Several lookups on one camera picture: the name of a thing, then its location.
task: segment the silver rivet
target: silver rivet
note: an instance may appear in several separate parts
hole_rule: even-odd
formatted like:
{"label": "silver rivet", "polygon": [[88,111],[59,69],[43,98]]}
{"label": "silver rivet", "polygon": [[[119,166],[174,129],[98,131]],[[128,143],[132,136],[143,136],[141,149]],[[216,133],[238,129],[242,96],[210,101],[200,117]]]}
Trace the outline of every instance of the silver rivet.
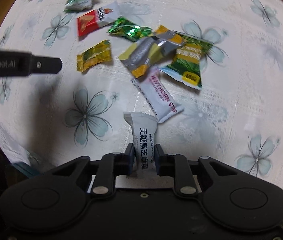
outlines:
{"label": "silver rivet", "polygon": [[104,195],[106,193],[108,193],[108,188],[104,187],[104,186],[98,186],[98,187],[94,187],[92,189],[92,192],[98,195]]}
{"label": "silver rivet", "polygon": [[180,192],[182,194],[191,195],[191,194],[194,194],[196,192],[196,189],[194,187],[185,186],[185,187],[182,187],[180,189]]}
{"label": "silver rivet", "polygon": [[141,196],[142,198],[149,197],[149,195],[148,195],[147,193],[141,193],[140,196]]}

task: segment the gold candy wrapper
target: gold candy wrapper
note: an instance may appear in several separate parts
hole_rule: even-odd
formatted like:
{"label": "gold candy wrapper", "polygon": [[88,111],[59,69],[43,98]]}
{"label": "gold candy wrapper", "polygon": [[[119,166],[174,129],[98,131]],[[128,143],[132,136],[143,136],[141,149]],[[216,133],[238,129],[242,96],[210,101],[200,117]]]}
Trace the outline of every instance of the gold candy wrapper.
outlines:
{"label": "gold candy wrapper", "polygon": [[102,41],[84,53],[77,55],[77,71],[84,72],[90,67],[105,61],[112,61],[109,40]]}
{"label": "gold candy wrapper", "polygon": [[180,35],[160,25],[148,37],[133,43],[119,59],[135,78],[139,78],[151,65],[184,44],[186,41]]}

